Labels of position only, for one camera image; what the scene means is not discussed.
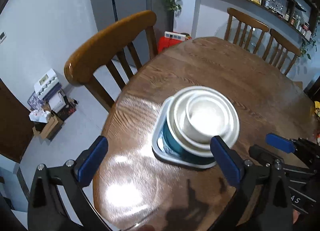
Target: white tray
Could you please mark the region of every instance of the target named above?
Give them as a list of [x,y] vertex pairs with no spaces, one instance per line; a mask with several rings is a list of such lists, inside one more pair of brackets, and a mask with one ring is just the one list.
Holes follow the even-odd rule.
[[169,106],[169,102],[172,99],[172,97],[167,98],[161,107],[160,114],[157,118],[155,127],[153,129],[152,133],[152,150],[155,156],[166,163],[172,163],[174,165],[181,165],[191,168],[199,168],[199,169],[207,169],[215,166],[217,164],[216,161],[207,164],[207,165],[198,165],[193,164],[190,162],[184,161],[179,154],[174,152],[168,145],[166,144],[166,141],[163,138],[163,125],[166,122],[166,113]]

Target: wall switch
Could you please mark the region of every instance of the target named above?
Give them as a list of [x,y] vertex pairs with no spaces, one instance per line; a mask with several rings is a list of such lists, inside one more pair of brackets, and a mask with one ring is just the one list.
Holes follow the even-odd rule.
[[0,44],[2,43],[2,41],[7,37],[7,35],[5,34],[5,32],[2,32],[0,34]]

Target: white power strip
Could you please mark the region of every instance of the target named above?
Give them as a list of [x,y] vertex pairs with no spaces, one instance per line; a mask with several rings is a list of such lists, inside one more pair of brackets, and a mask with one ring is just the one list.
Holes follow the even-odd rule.
[[173,33],[173,32],[164,32],[164,37],[165,38],[172,38],[175,40],[179,40],[179,41],[185,41],[186,40],[186,36],[184,34],[178,34],[178,33]]

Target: stacked bowls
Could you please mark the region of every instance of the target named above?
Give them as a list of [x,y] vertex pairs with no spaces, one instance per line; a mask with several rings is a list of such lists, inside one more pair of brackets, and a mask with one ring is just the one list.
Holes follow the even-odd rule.
[[239,136],[235,108],[220,92],[203,86],[178,91],[170,101],[164,137],[177,153],[195,160],[209,159],[210,140],[219,135],[231,148]]

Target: wooden table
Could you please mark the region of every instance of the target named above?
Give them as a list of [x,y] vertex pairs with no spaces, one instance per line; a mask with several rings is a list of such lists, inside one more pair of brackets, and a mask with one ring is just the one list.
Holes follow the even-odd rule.
[[[235,189],[219,166],[187,170],[160,162],[151,134],[163,101],[178,90],[203,85],[228,97],[240,119],[233,149],[248,149],[267,133],[315,141],[313,103],[278,69],[216,37],[171,47],[144,65],[112,107],[102,134],[109,151],[93,180],[94,206],[120,229],[151,224],[158,230],[207,230]],[[286,163],[303,166],[294,155]]]

